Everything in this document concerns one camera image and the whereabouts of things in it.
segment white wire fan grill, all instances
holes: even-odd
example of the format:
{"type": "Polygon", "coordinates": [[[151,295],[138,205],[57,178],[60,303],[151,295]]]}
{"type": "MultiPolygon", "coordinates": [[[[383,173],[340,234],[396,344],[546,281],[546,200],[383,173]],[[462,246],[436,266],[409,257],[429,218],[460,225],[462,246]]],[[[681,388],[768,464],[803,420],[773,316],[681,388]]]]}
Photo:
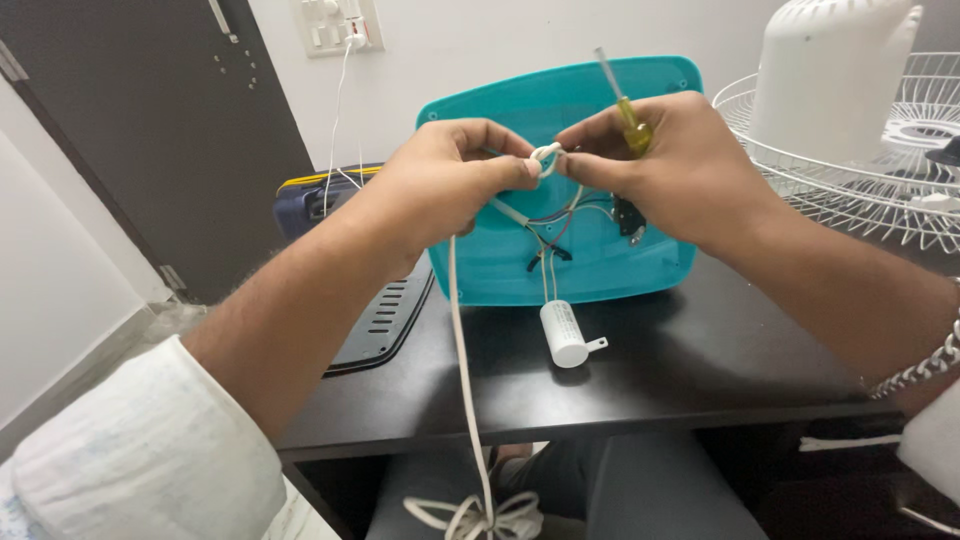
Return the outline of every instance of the white wire fan grill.
{"type": "Polygon", "coordinates": [[[903,244],[916,238],[924,250],[960,251],[960,171],[924,156],[960,135],[960,53],[910,55],[882,149],[869,162],[809,160],[751,139],[755,92],[756,74],[720,90],[713,106],[793,208],[833,228],[883,239],[901,232],[903,244]]]}

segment door hinge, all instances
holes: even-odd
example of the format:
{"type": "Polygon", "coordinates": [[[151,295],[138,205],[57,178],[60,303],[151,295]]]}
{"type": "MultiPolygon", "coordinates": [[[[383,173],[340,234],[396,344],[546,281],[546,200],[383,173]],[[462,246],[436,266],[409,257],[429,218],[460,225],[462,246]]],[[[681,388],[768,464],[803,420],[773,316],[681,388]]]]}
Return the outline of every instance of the door hinge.
{"type": "Polygon", "coordinates": [[[11,83],[30,79],[30,77],[27,77],[27,72],[23,70],[23,66],[20,65],[20,62],[16,61],[13,53],[10,52],[7,44],[4,43],[2,39],[0,39],[0,71],[4,72],[4,75],[10,79],[11,83]]]}
{"type": "Polygon", "coordinates": [[[177,275],[177,271],[174,270],[173,266],[169,264],[163,264],[157,268],[160,271],[160,275],[163,276],[163,280],[167,282],[167,286],[174,290],[186,290],[186,284],[180,279],[180,276],[177,275]]]}

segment gray pants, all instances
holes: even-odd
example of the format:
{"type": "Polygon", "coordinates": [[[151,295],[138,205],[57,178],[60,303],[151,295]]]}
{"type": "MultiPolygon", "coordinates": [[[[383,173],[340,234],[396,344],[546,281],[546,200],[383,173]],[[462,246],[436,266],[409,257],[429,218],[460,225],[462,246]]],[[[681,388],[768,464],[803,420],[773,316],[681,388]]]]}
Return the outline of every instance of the gray pants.
{"type": "MultiPolygon", "coordinates": [[[[587,540],[766,539],[688,432],[550,443],[530,459],[509,461],[494,483],[501,501],[532,490],[544,514],[586,521],[587,540]]],[[[403,498],[459,504],[470,494],[482,491],[469,451],[398,455],[367,538],[443,538],[410,516],[403,498]]]]}

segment forearm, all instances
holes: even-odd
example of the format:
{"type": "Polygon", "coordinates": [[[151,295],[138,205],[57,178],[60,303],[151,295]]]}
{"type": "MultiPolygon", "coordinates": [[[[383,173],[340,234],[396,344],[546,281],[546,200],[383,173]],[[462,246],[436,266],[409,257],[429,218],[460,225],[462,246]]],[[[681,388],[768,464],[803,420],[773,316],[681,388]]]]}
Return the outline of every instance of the forearm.
{"type": "Polygon", "coordinates": [[[348,208],[276,256],[183,339],[269,437],[282,433],[403,259],[375,219],[348,208]]]}
{"type": "MultiPolygon", "coordinates": [[[[957,317],[955,285],[906,260],[828,229],[787,205],[711,251],[758,286],[868,385],[943,344],[957,317]]],[[[957,374],[896,394],[907,412],[957,374]]]]}

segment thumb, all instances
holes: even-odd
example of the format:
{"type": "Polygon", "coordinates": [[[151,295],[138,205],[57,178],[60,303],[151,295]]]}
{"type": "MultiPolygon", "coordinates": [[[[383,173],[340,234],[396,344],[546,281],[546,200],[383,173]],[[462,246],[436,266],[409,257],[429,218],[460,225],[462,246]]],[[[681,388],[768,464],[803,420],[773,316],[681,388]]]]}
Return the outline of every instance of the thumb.
{"type": "Polygon", "coordinates": [[[534,189],[540,173],[540,162],[522,160],[515,156],[500,156],[492,160],[471,161],[484,184],[495,191],[504,189],[534,189]]]}
{"type": "Polygon", "coordinates": [[[560,174],[587,187],[613,193],[623,193],[639,179],[636,166],[636,161],[608,160],[581,152],[560,156],[557,161],[560,174]]]}

